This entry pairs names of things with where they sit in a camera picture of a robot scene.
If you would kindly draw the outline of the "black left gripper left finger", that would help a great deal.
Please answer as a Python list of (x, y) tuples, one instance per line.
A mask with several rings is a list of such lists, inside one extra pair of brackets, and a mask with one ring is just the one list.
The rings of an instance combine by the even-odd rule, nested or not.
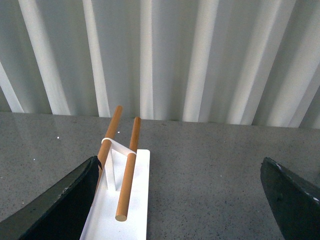
[(101, 163), (92, 156), (0, 223), (2, 240), (78, 240), (94, 200)]

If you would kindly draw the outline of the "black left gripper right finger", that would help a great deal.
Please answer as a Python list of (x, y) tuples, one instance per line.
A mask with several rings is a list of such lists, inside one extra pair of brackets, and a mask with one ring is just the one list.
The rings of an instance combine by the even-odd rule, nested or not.
[(263, 159), (260, 180), (286, 240), (320, 238), (320, 188), (273, 159)]

